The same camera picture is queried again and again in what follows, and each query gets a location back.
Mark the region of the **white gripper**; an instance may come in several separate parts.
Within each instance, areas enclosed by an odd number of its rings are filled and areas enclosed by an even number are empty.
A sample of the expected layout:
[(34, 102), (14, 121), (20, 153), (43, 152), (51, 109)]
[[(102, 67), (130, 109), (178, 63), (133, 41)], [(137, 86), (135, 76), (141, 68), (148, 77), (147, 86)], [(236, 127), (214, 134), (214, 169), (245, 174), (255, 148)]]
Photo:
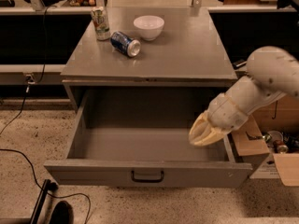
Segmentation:
[(225, 93), (214, 98), (196, 119), (189, 132), (192, 145), (203, 147), (214, 144), (229, 132), (239, 129), (249, 118)]

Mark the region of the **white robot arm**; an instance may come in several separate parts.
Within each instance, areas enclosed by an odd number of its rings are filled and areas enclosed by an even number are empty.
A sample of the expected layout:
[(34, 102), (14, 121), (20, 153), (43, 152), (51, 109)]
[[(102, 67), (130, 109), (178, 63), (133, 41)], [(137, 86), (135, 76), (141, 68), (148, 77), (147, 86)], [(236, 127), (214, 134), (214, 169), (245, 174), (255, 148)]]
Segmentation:
[(299, 95), (298, 60), (277, 47), (256, 49), (247, 59), (247, 73), (214, 98), (196, 119), (189, 142), (199, 147), (218, 142), (238, 130), (255, 110), (287, 94)]

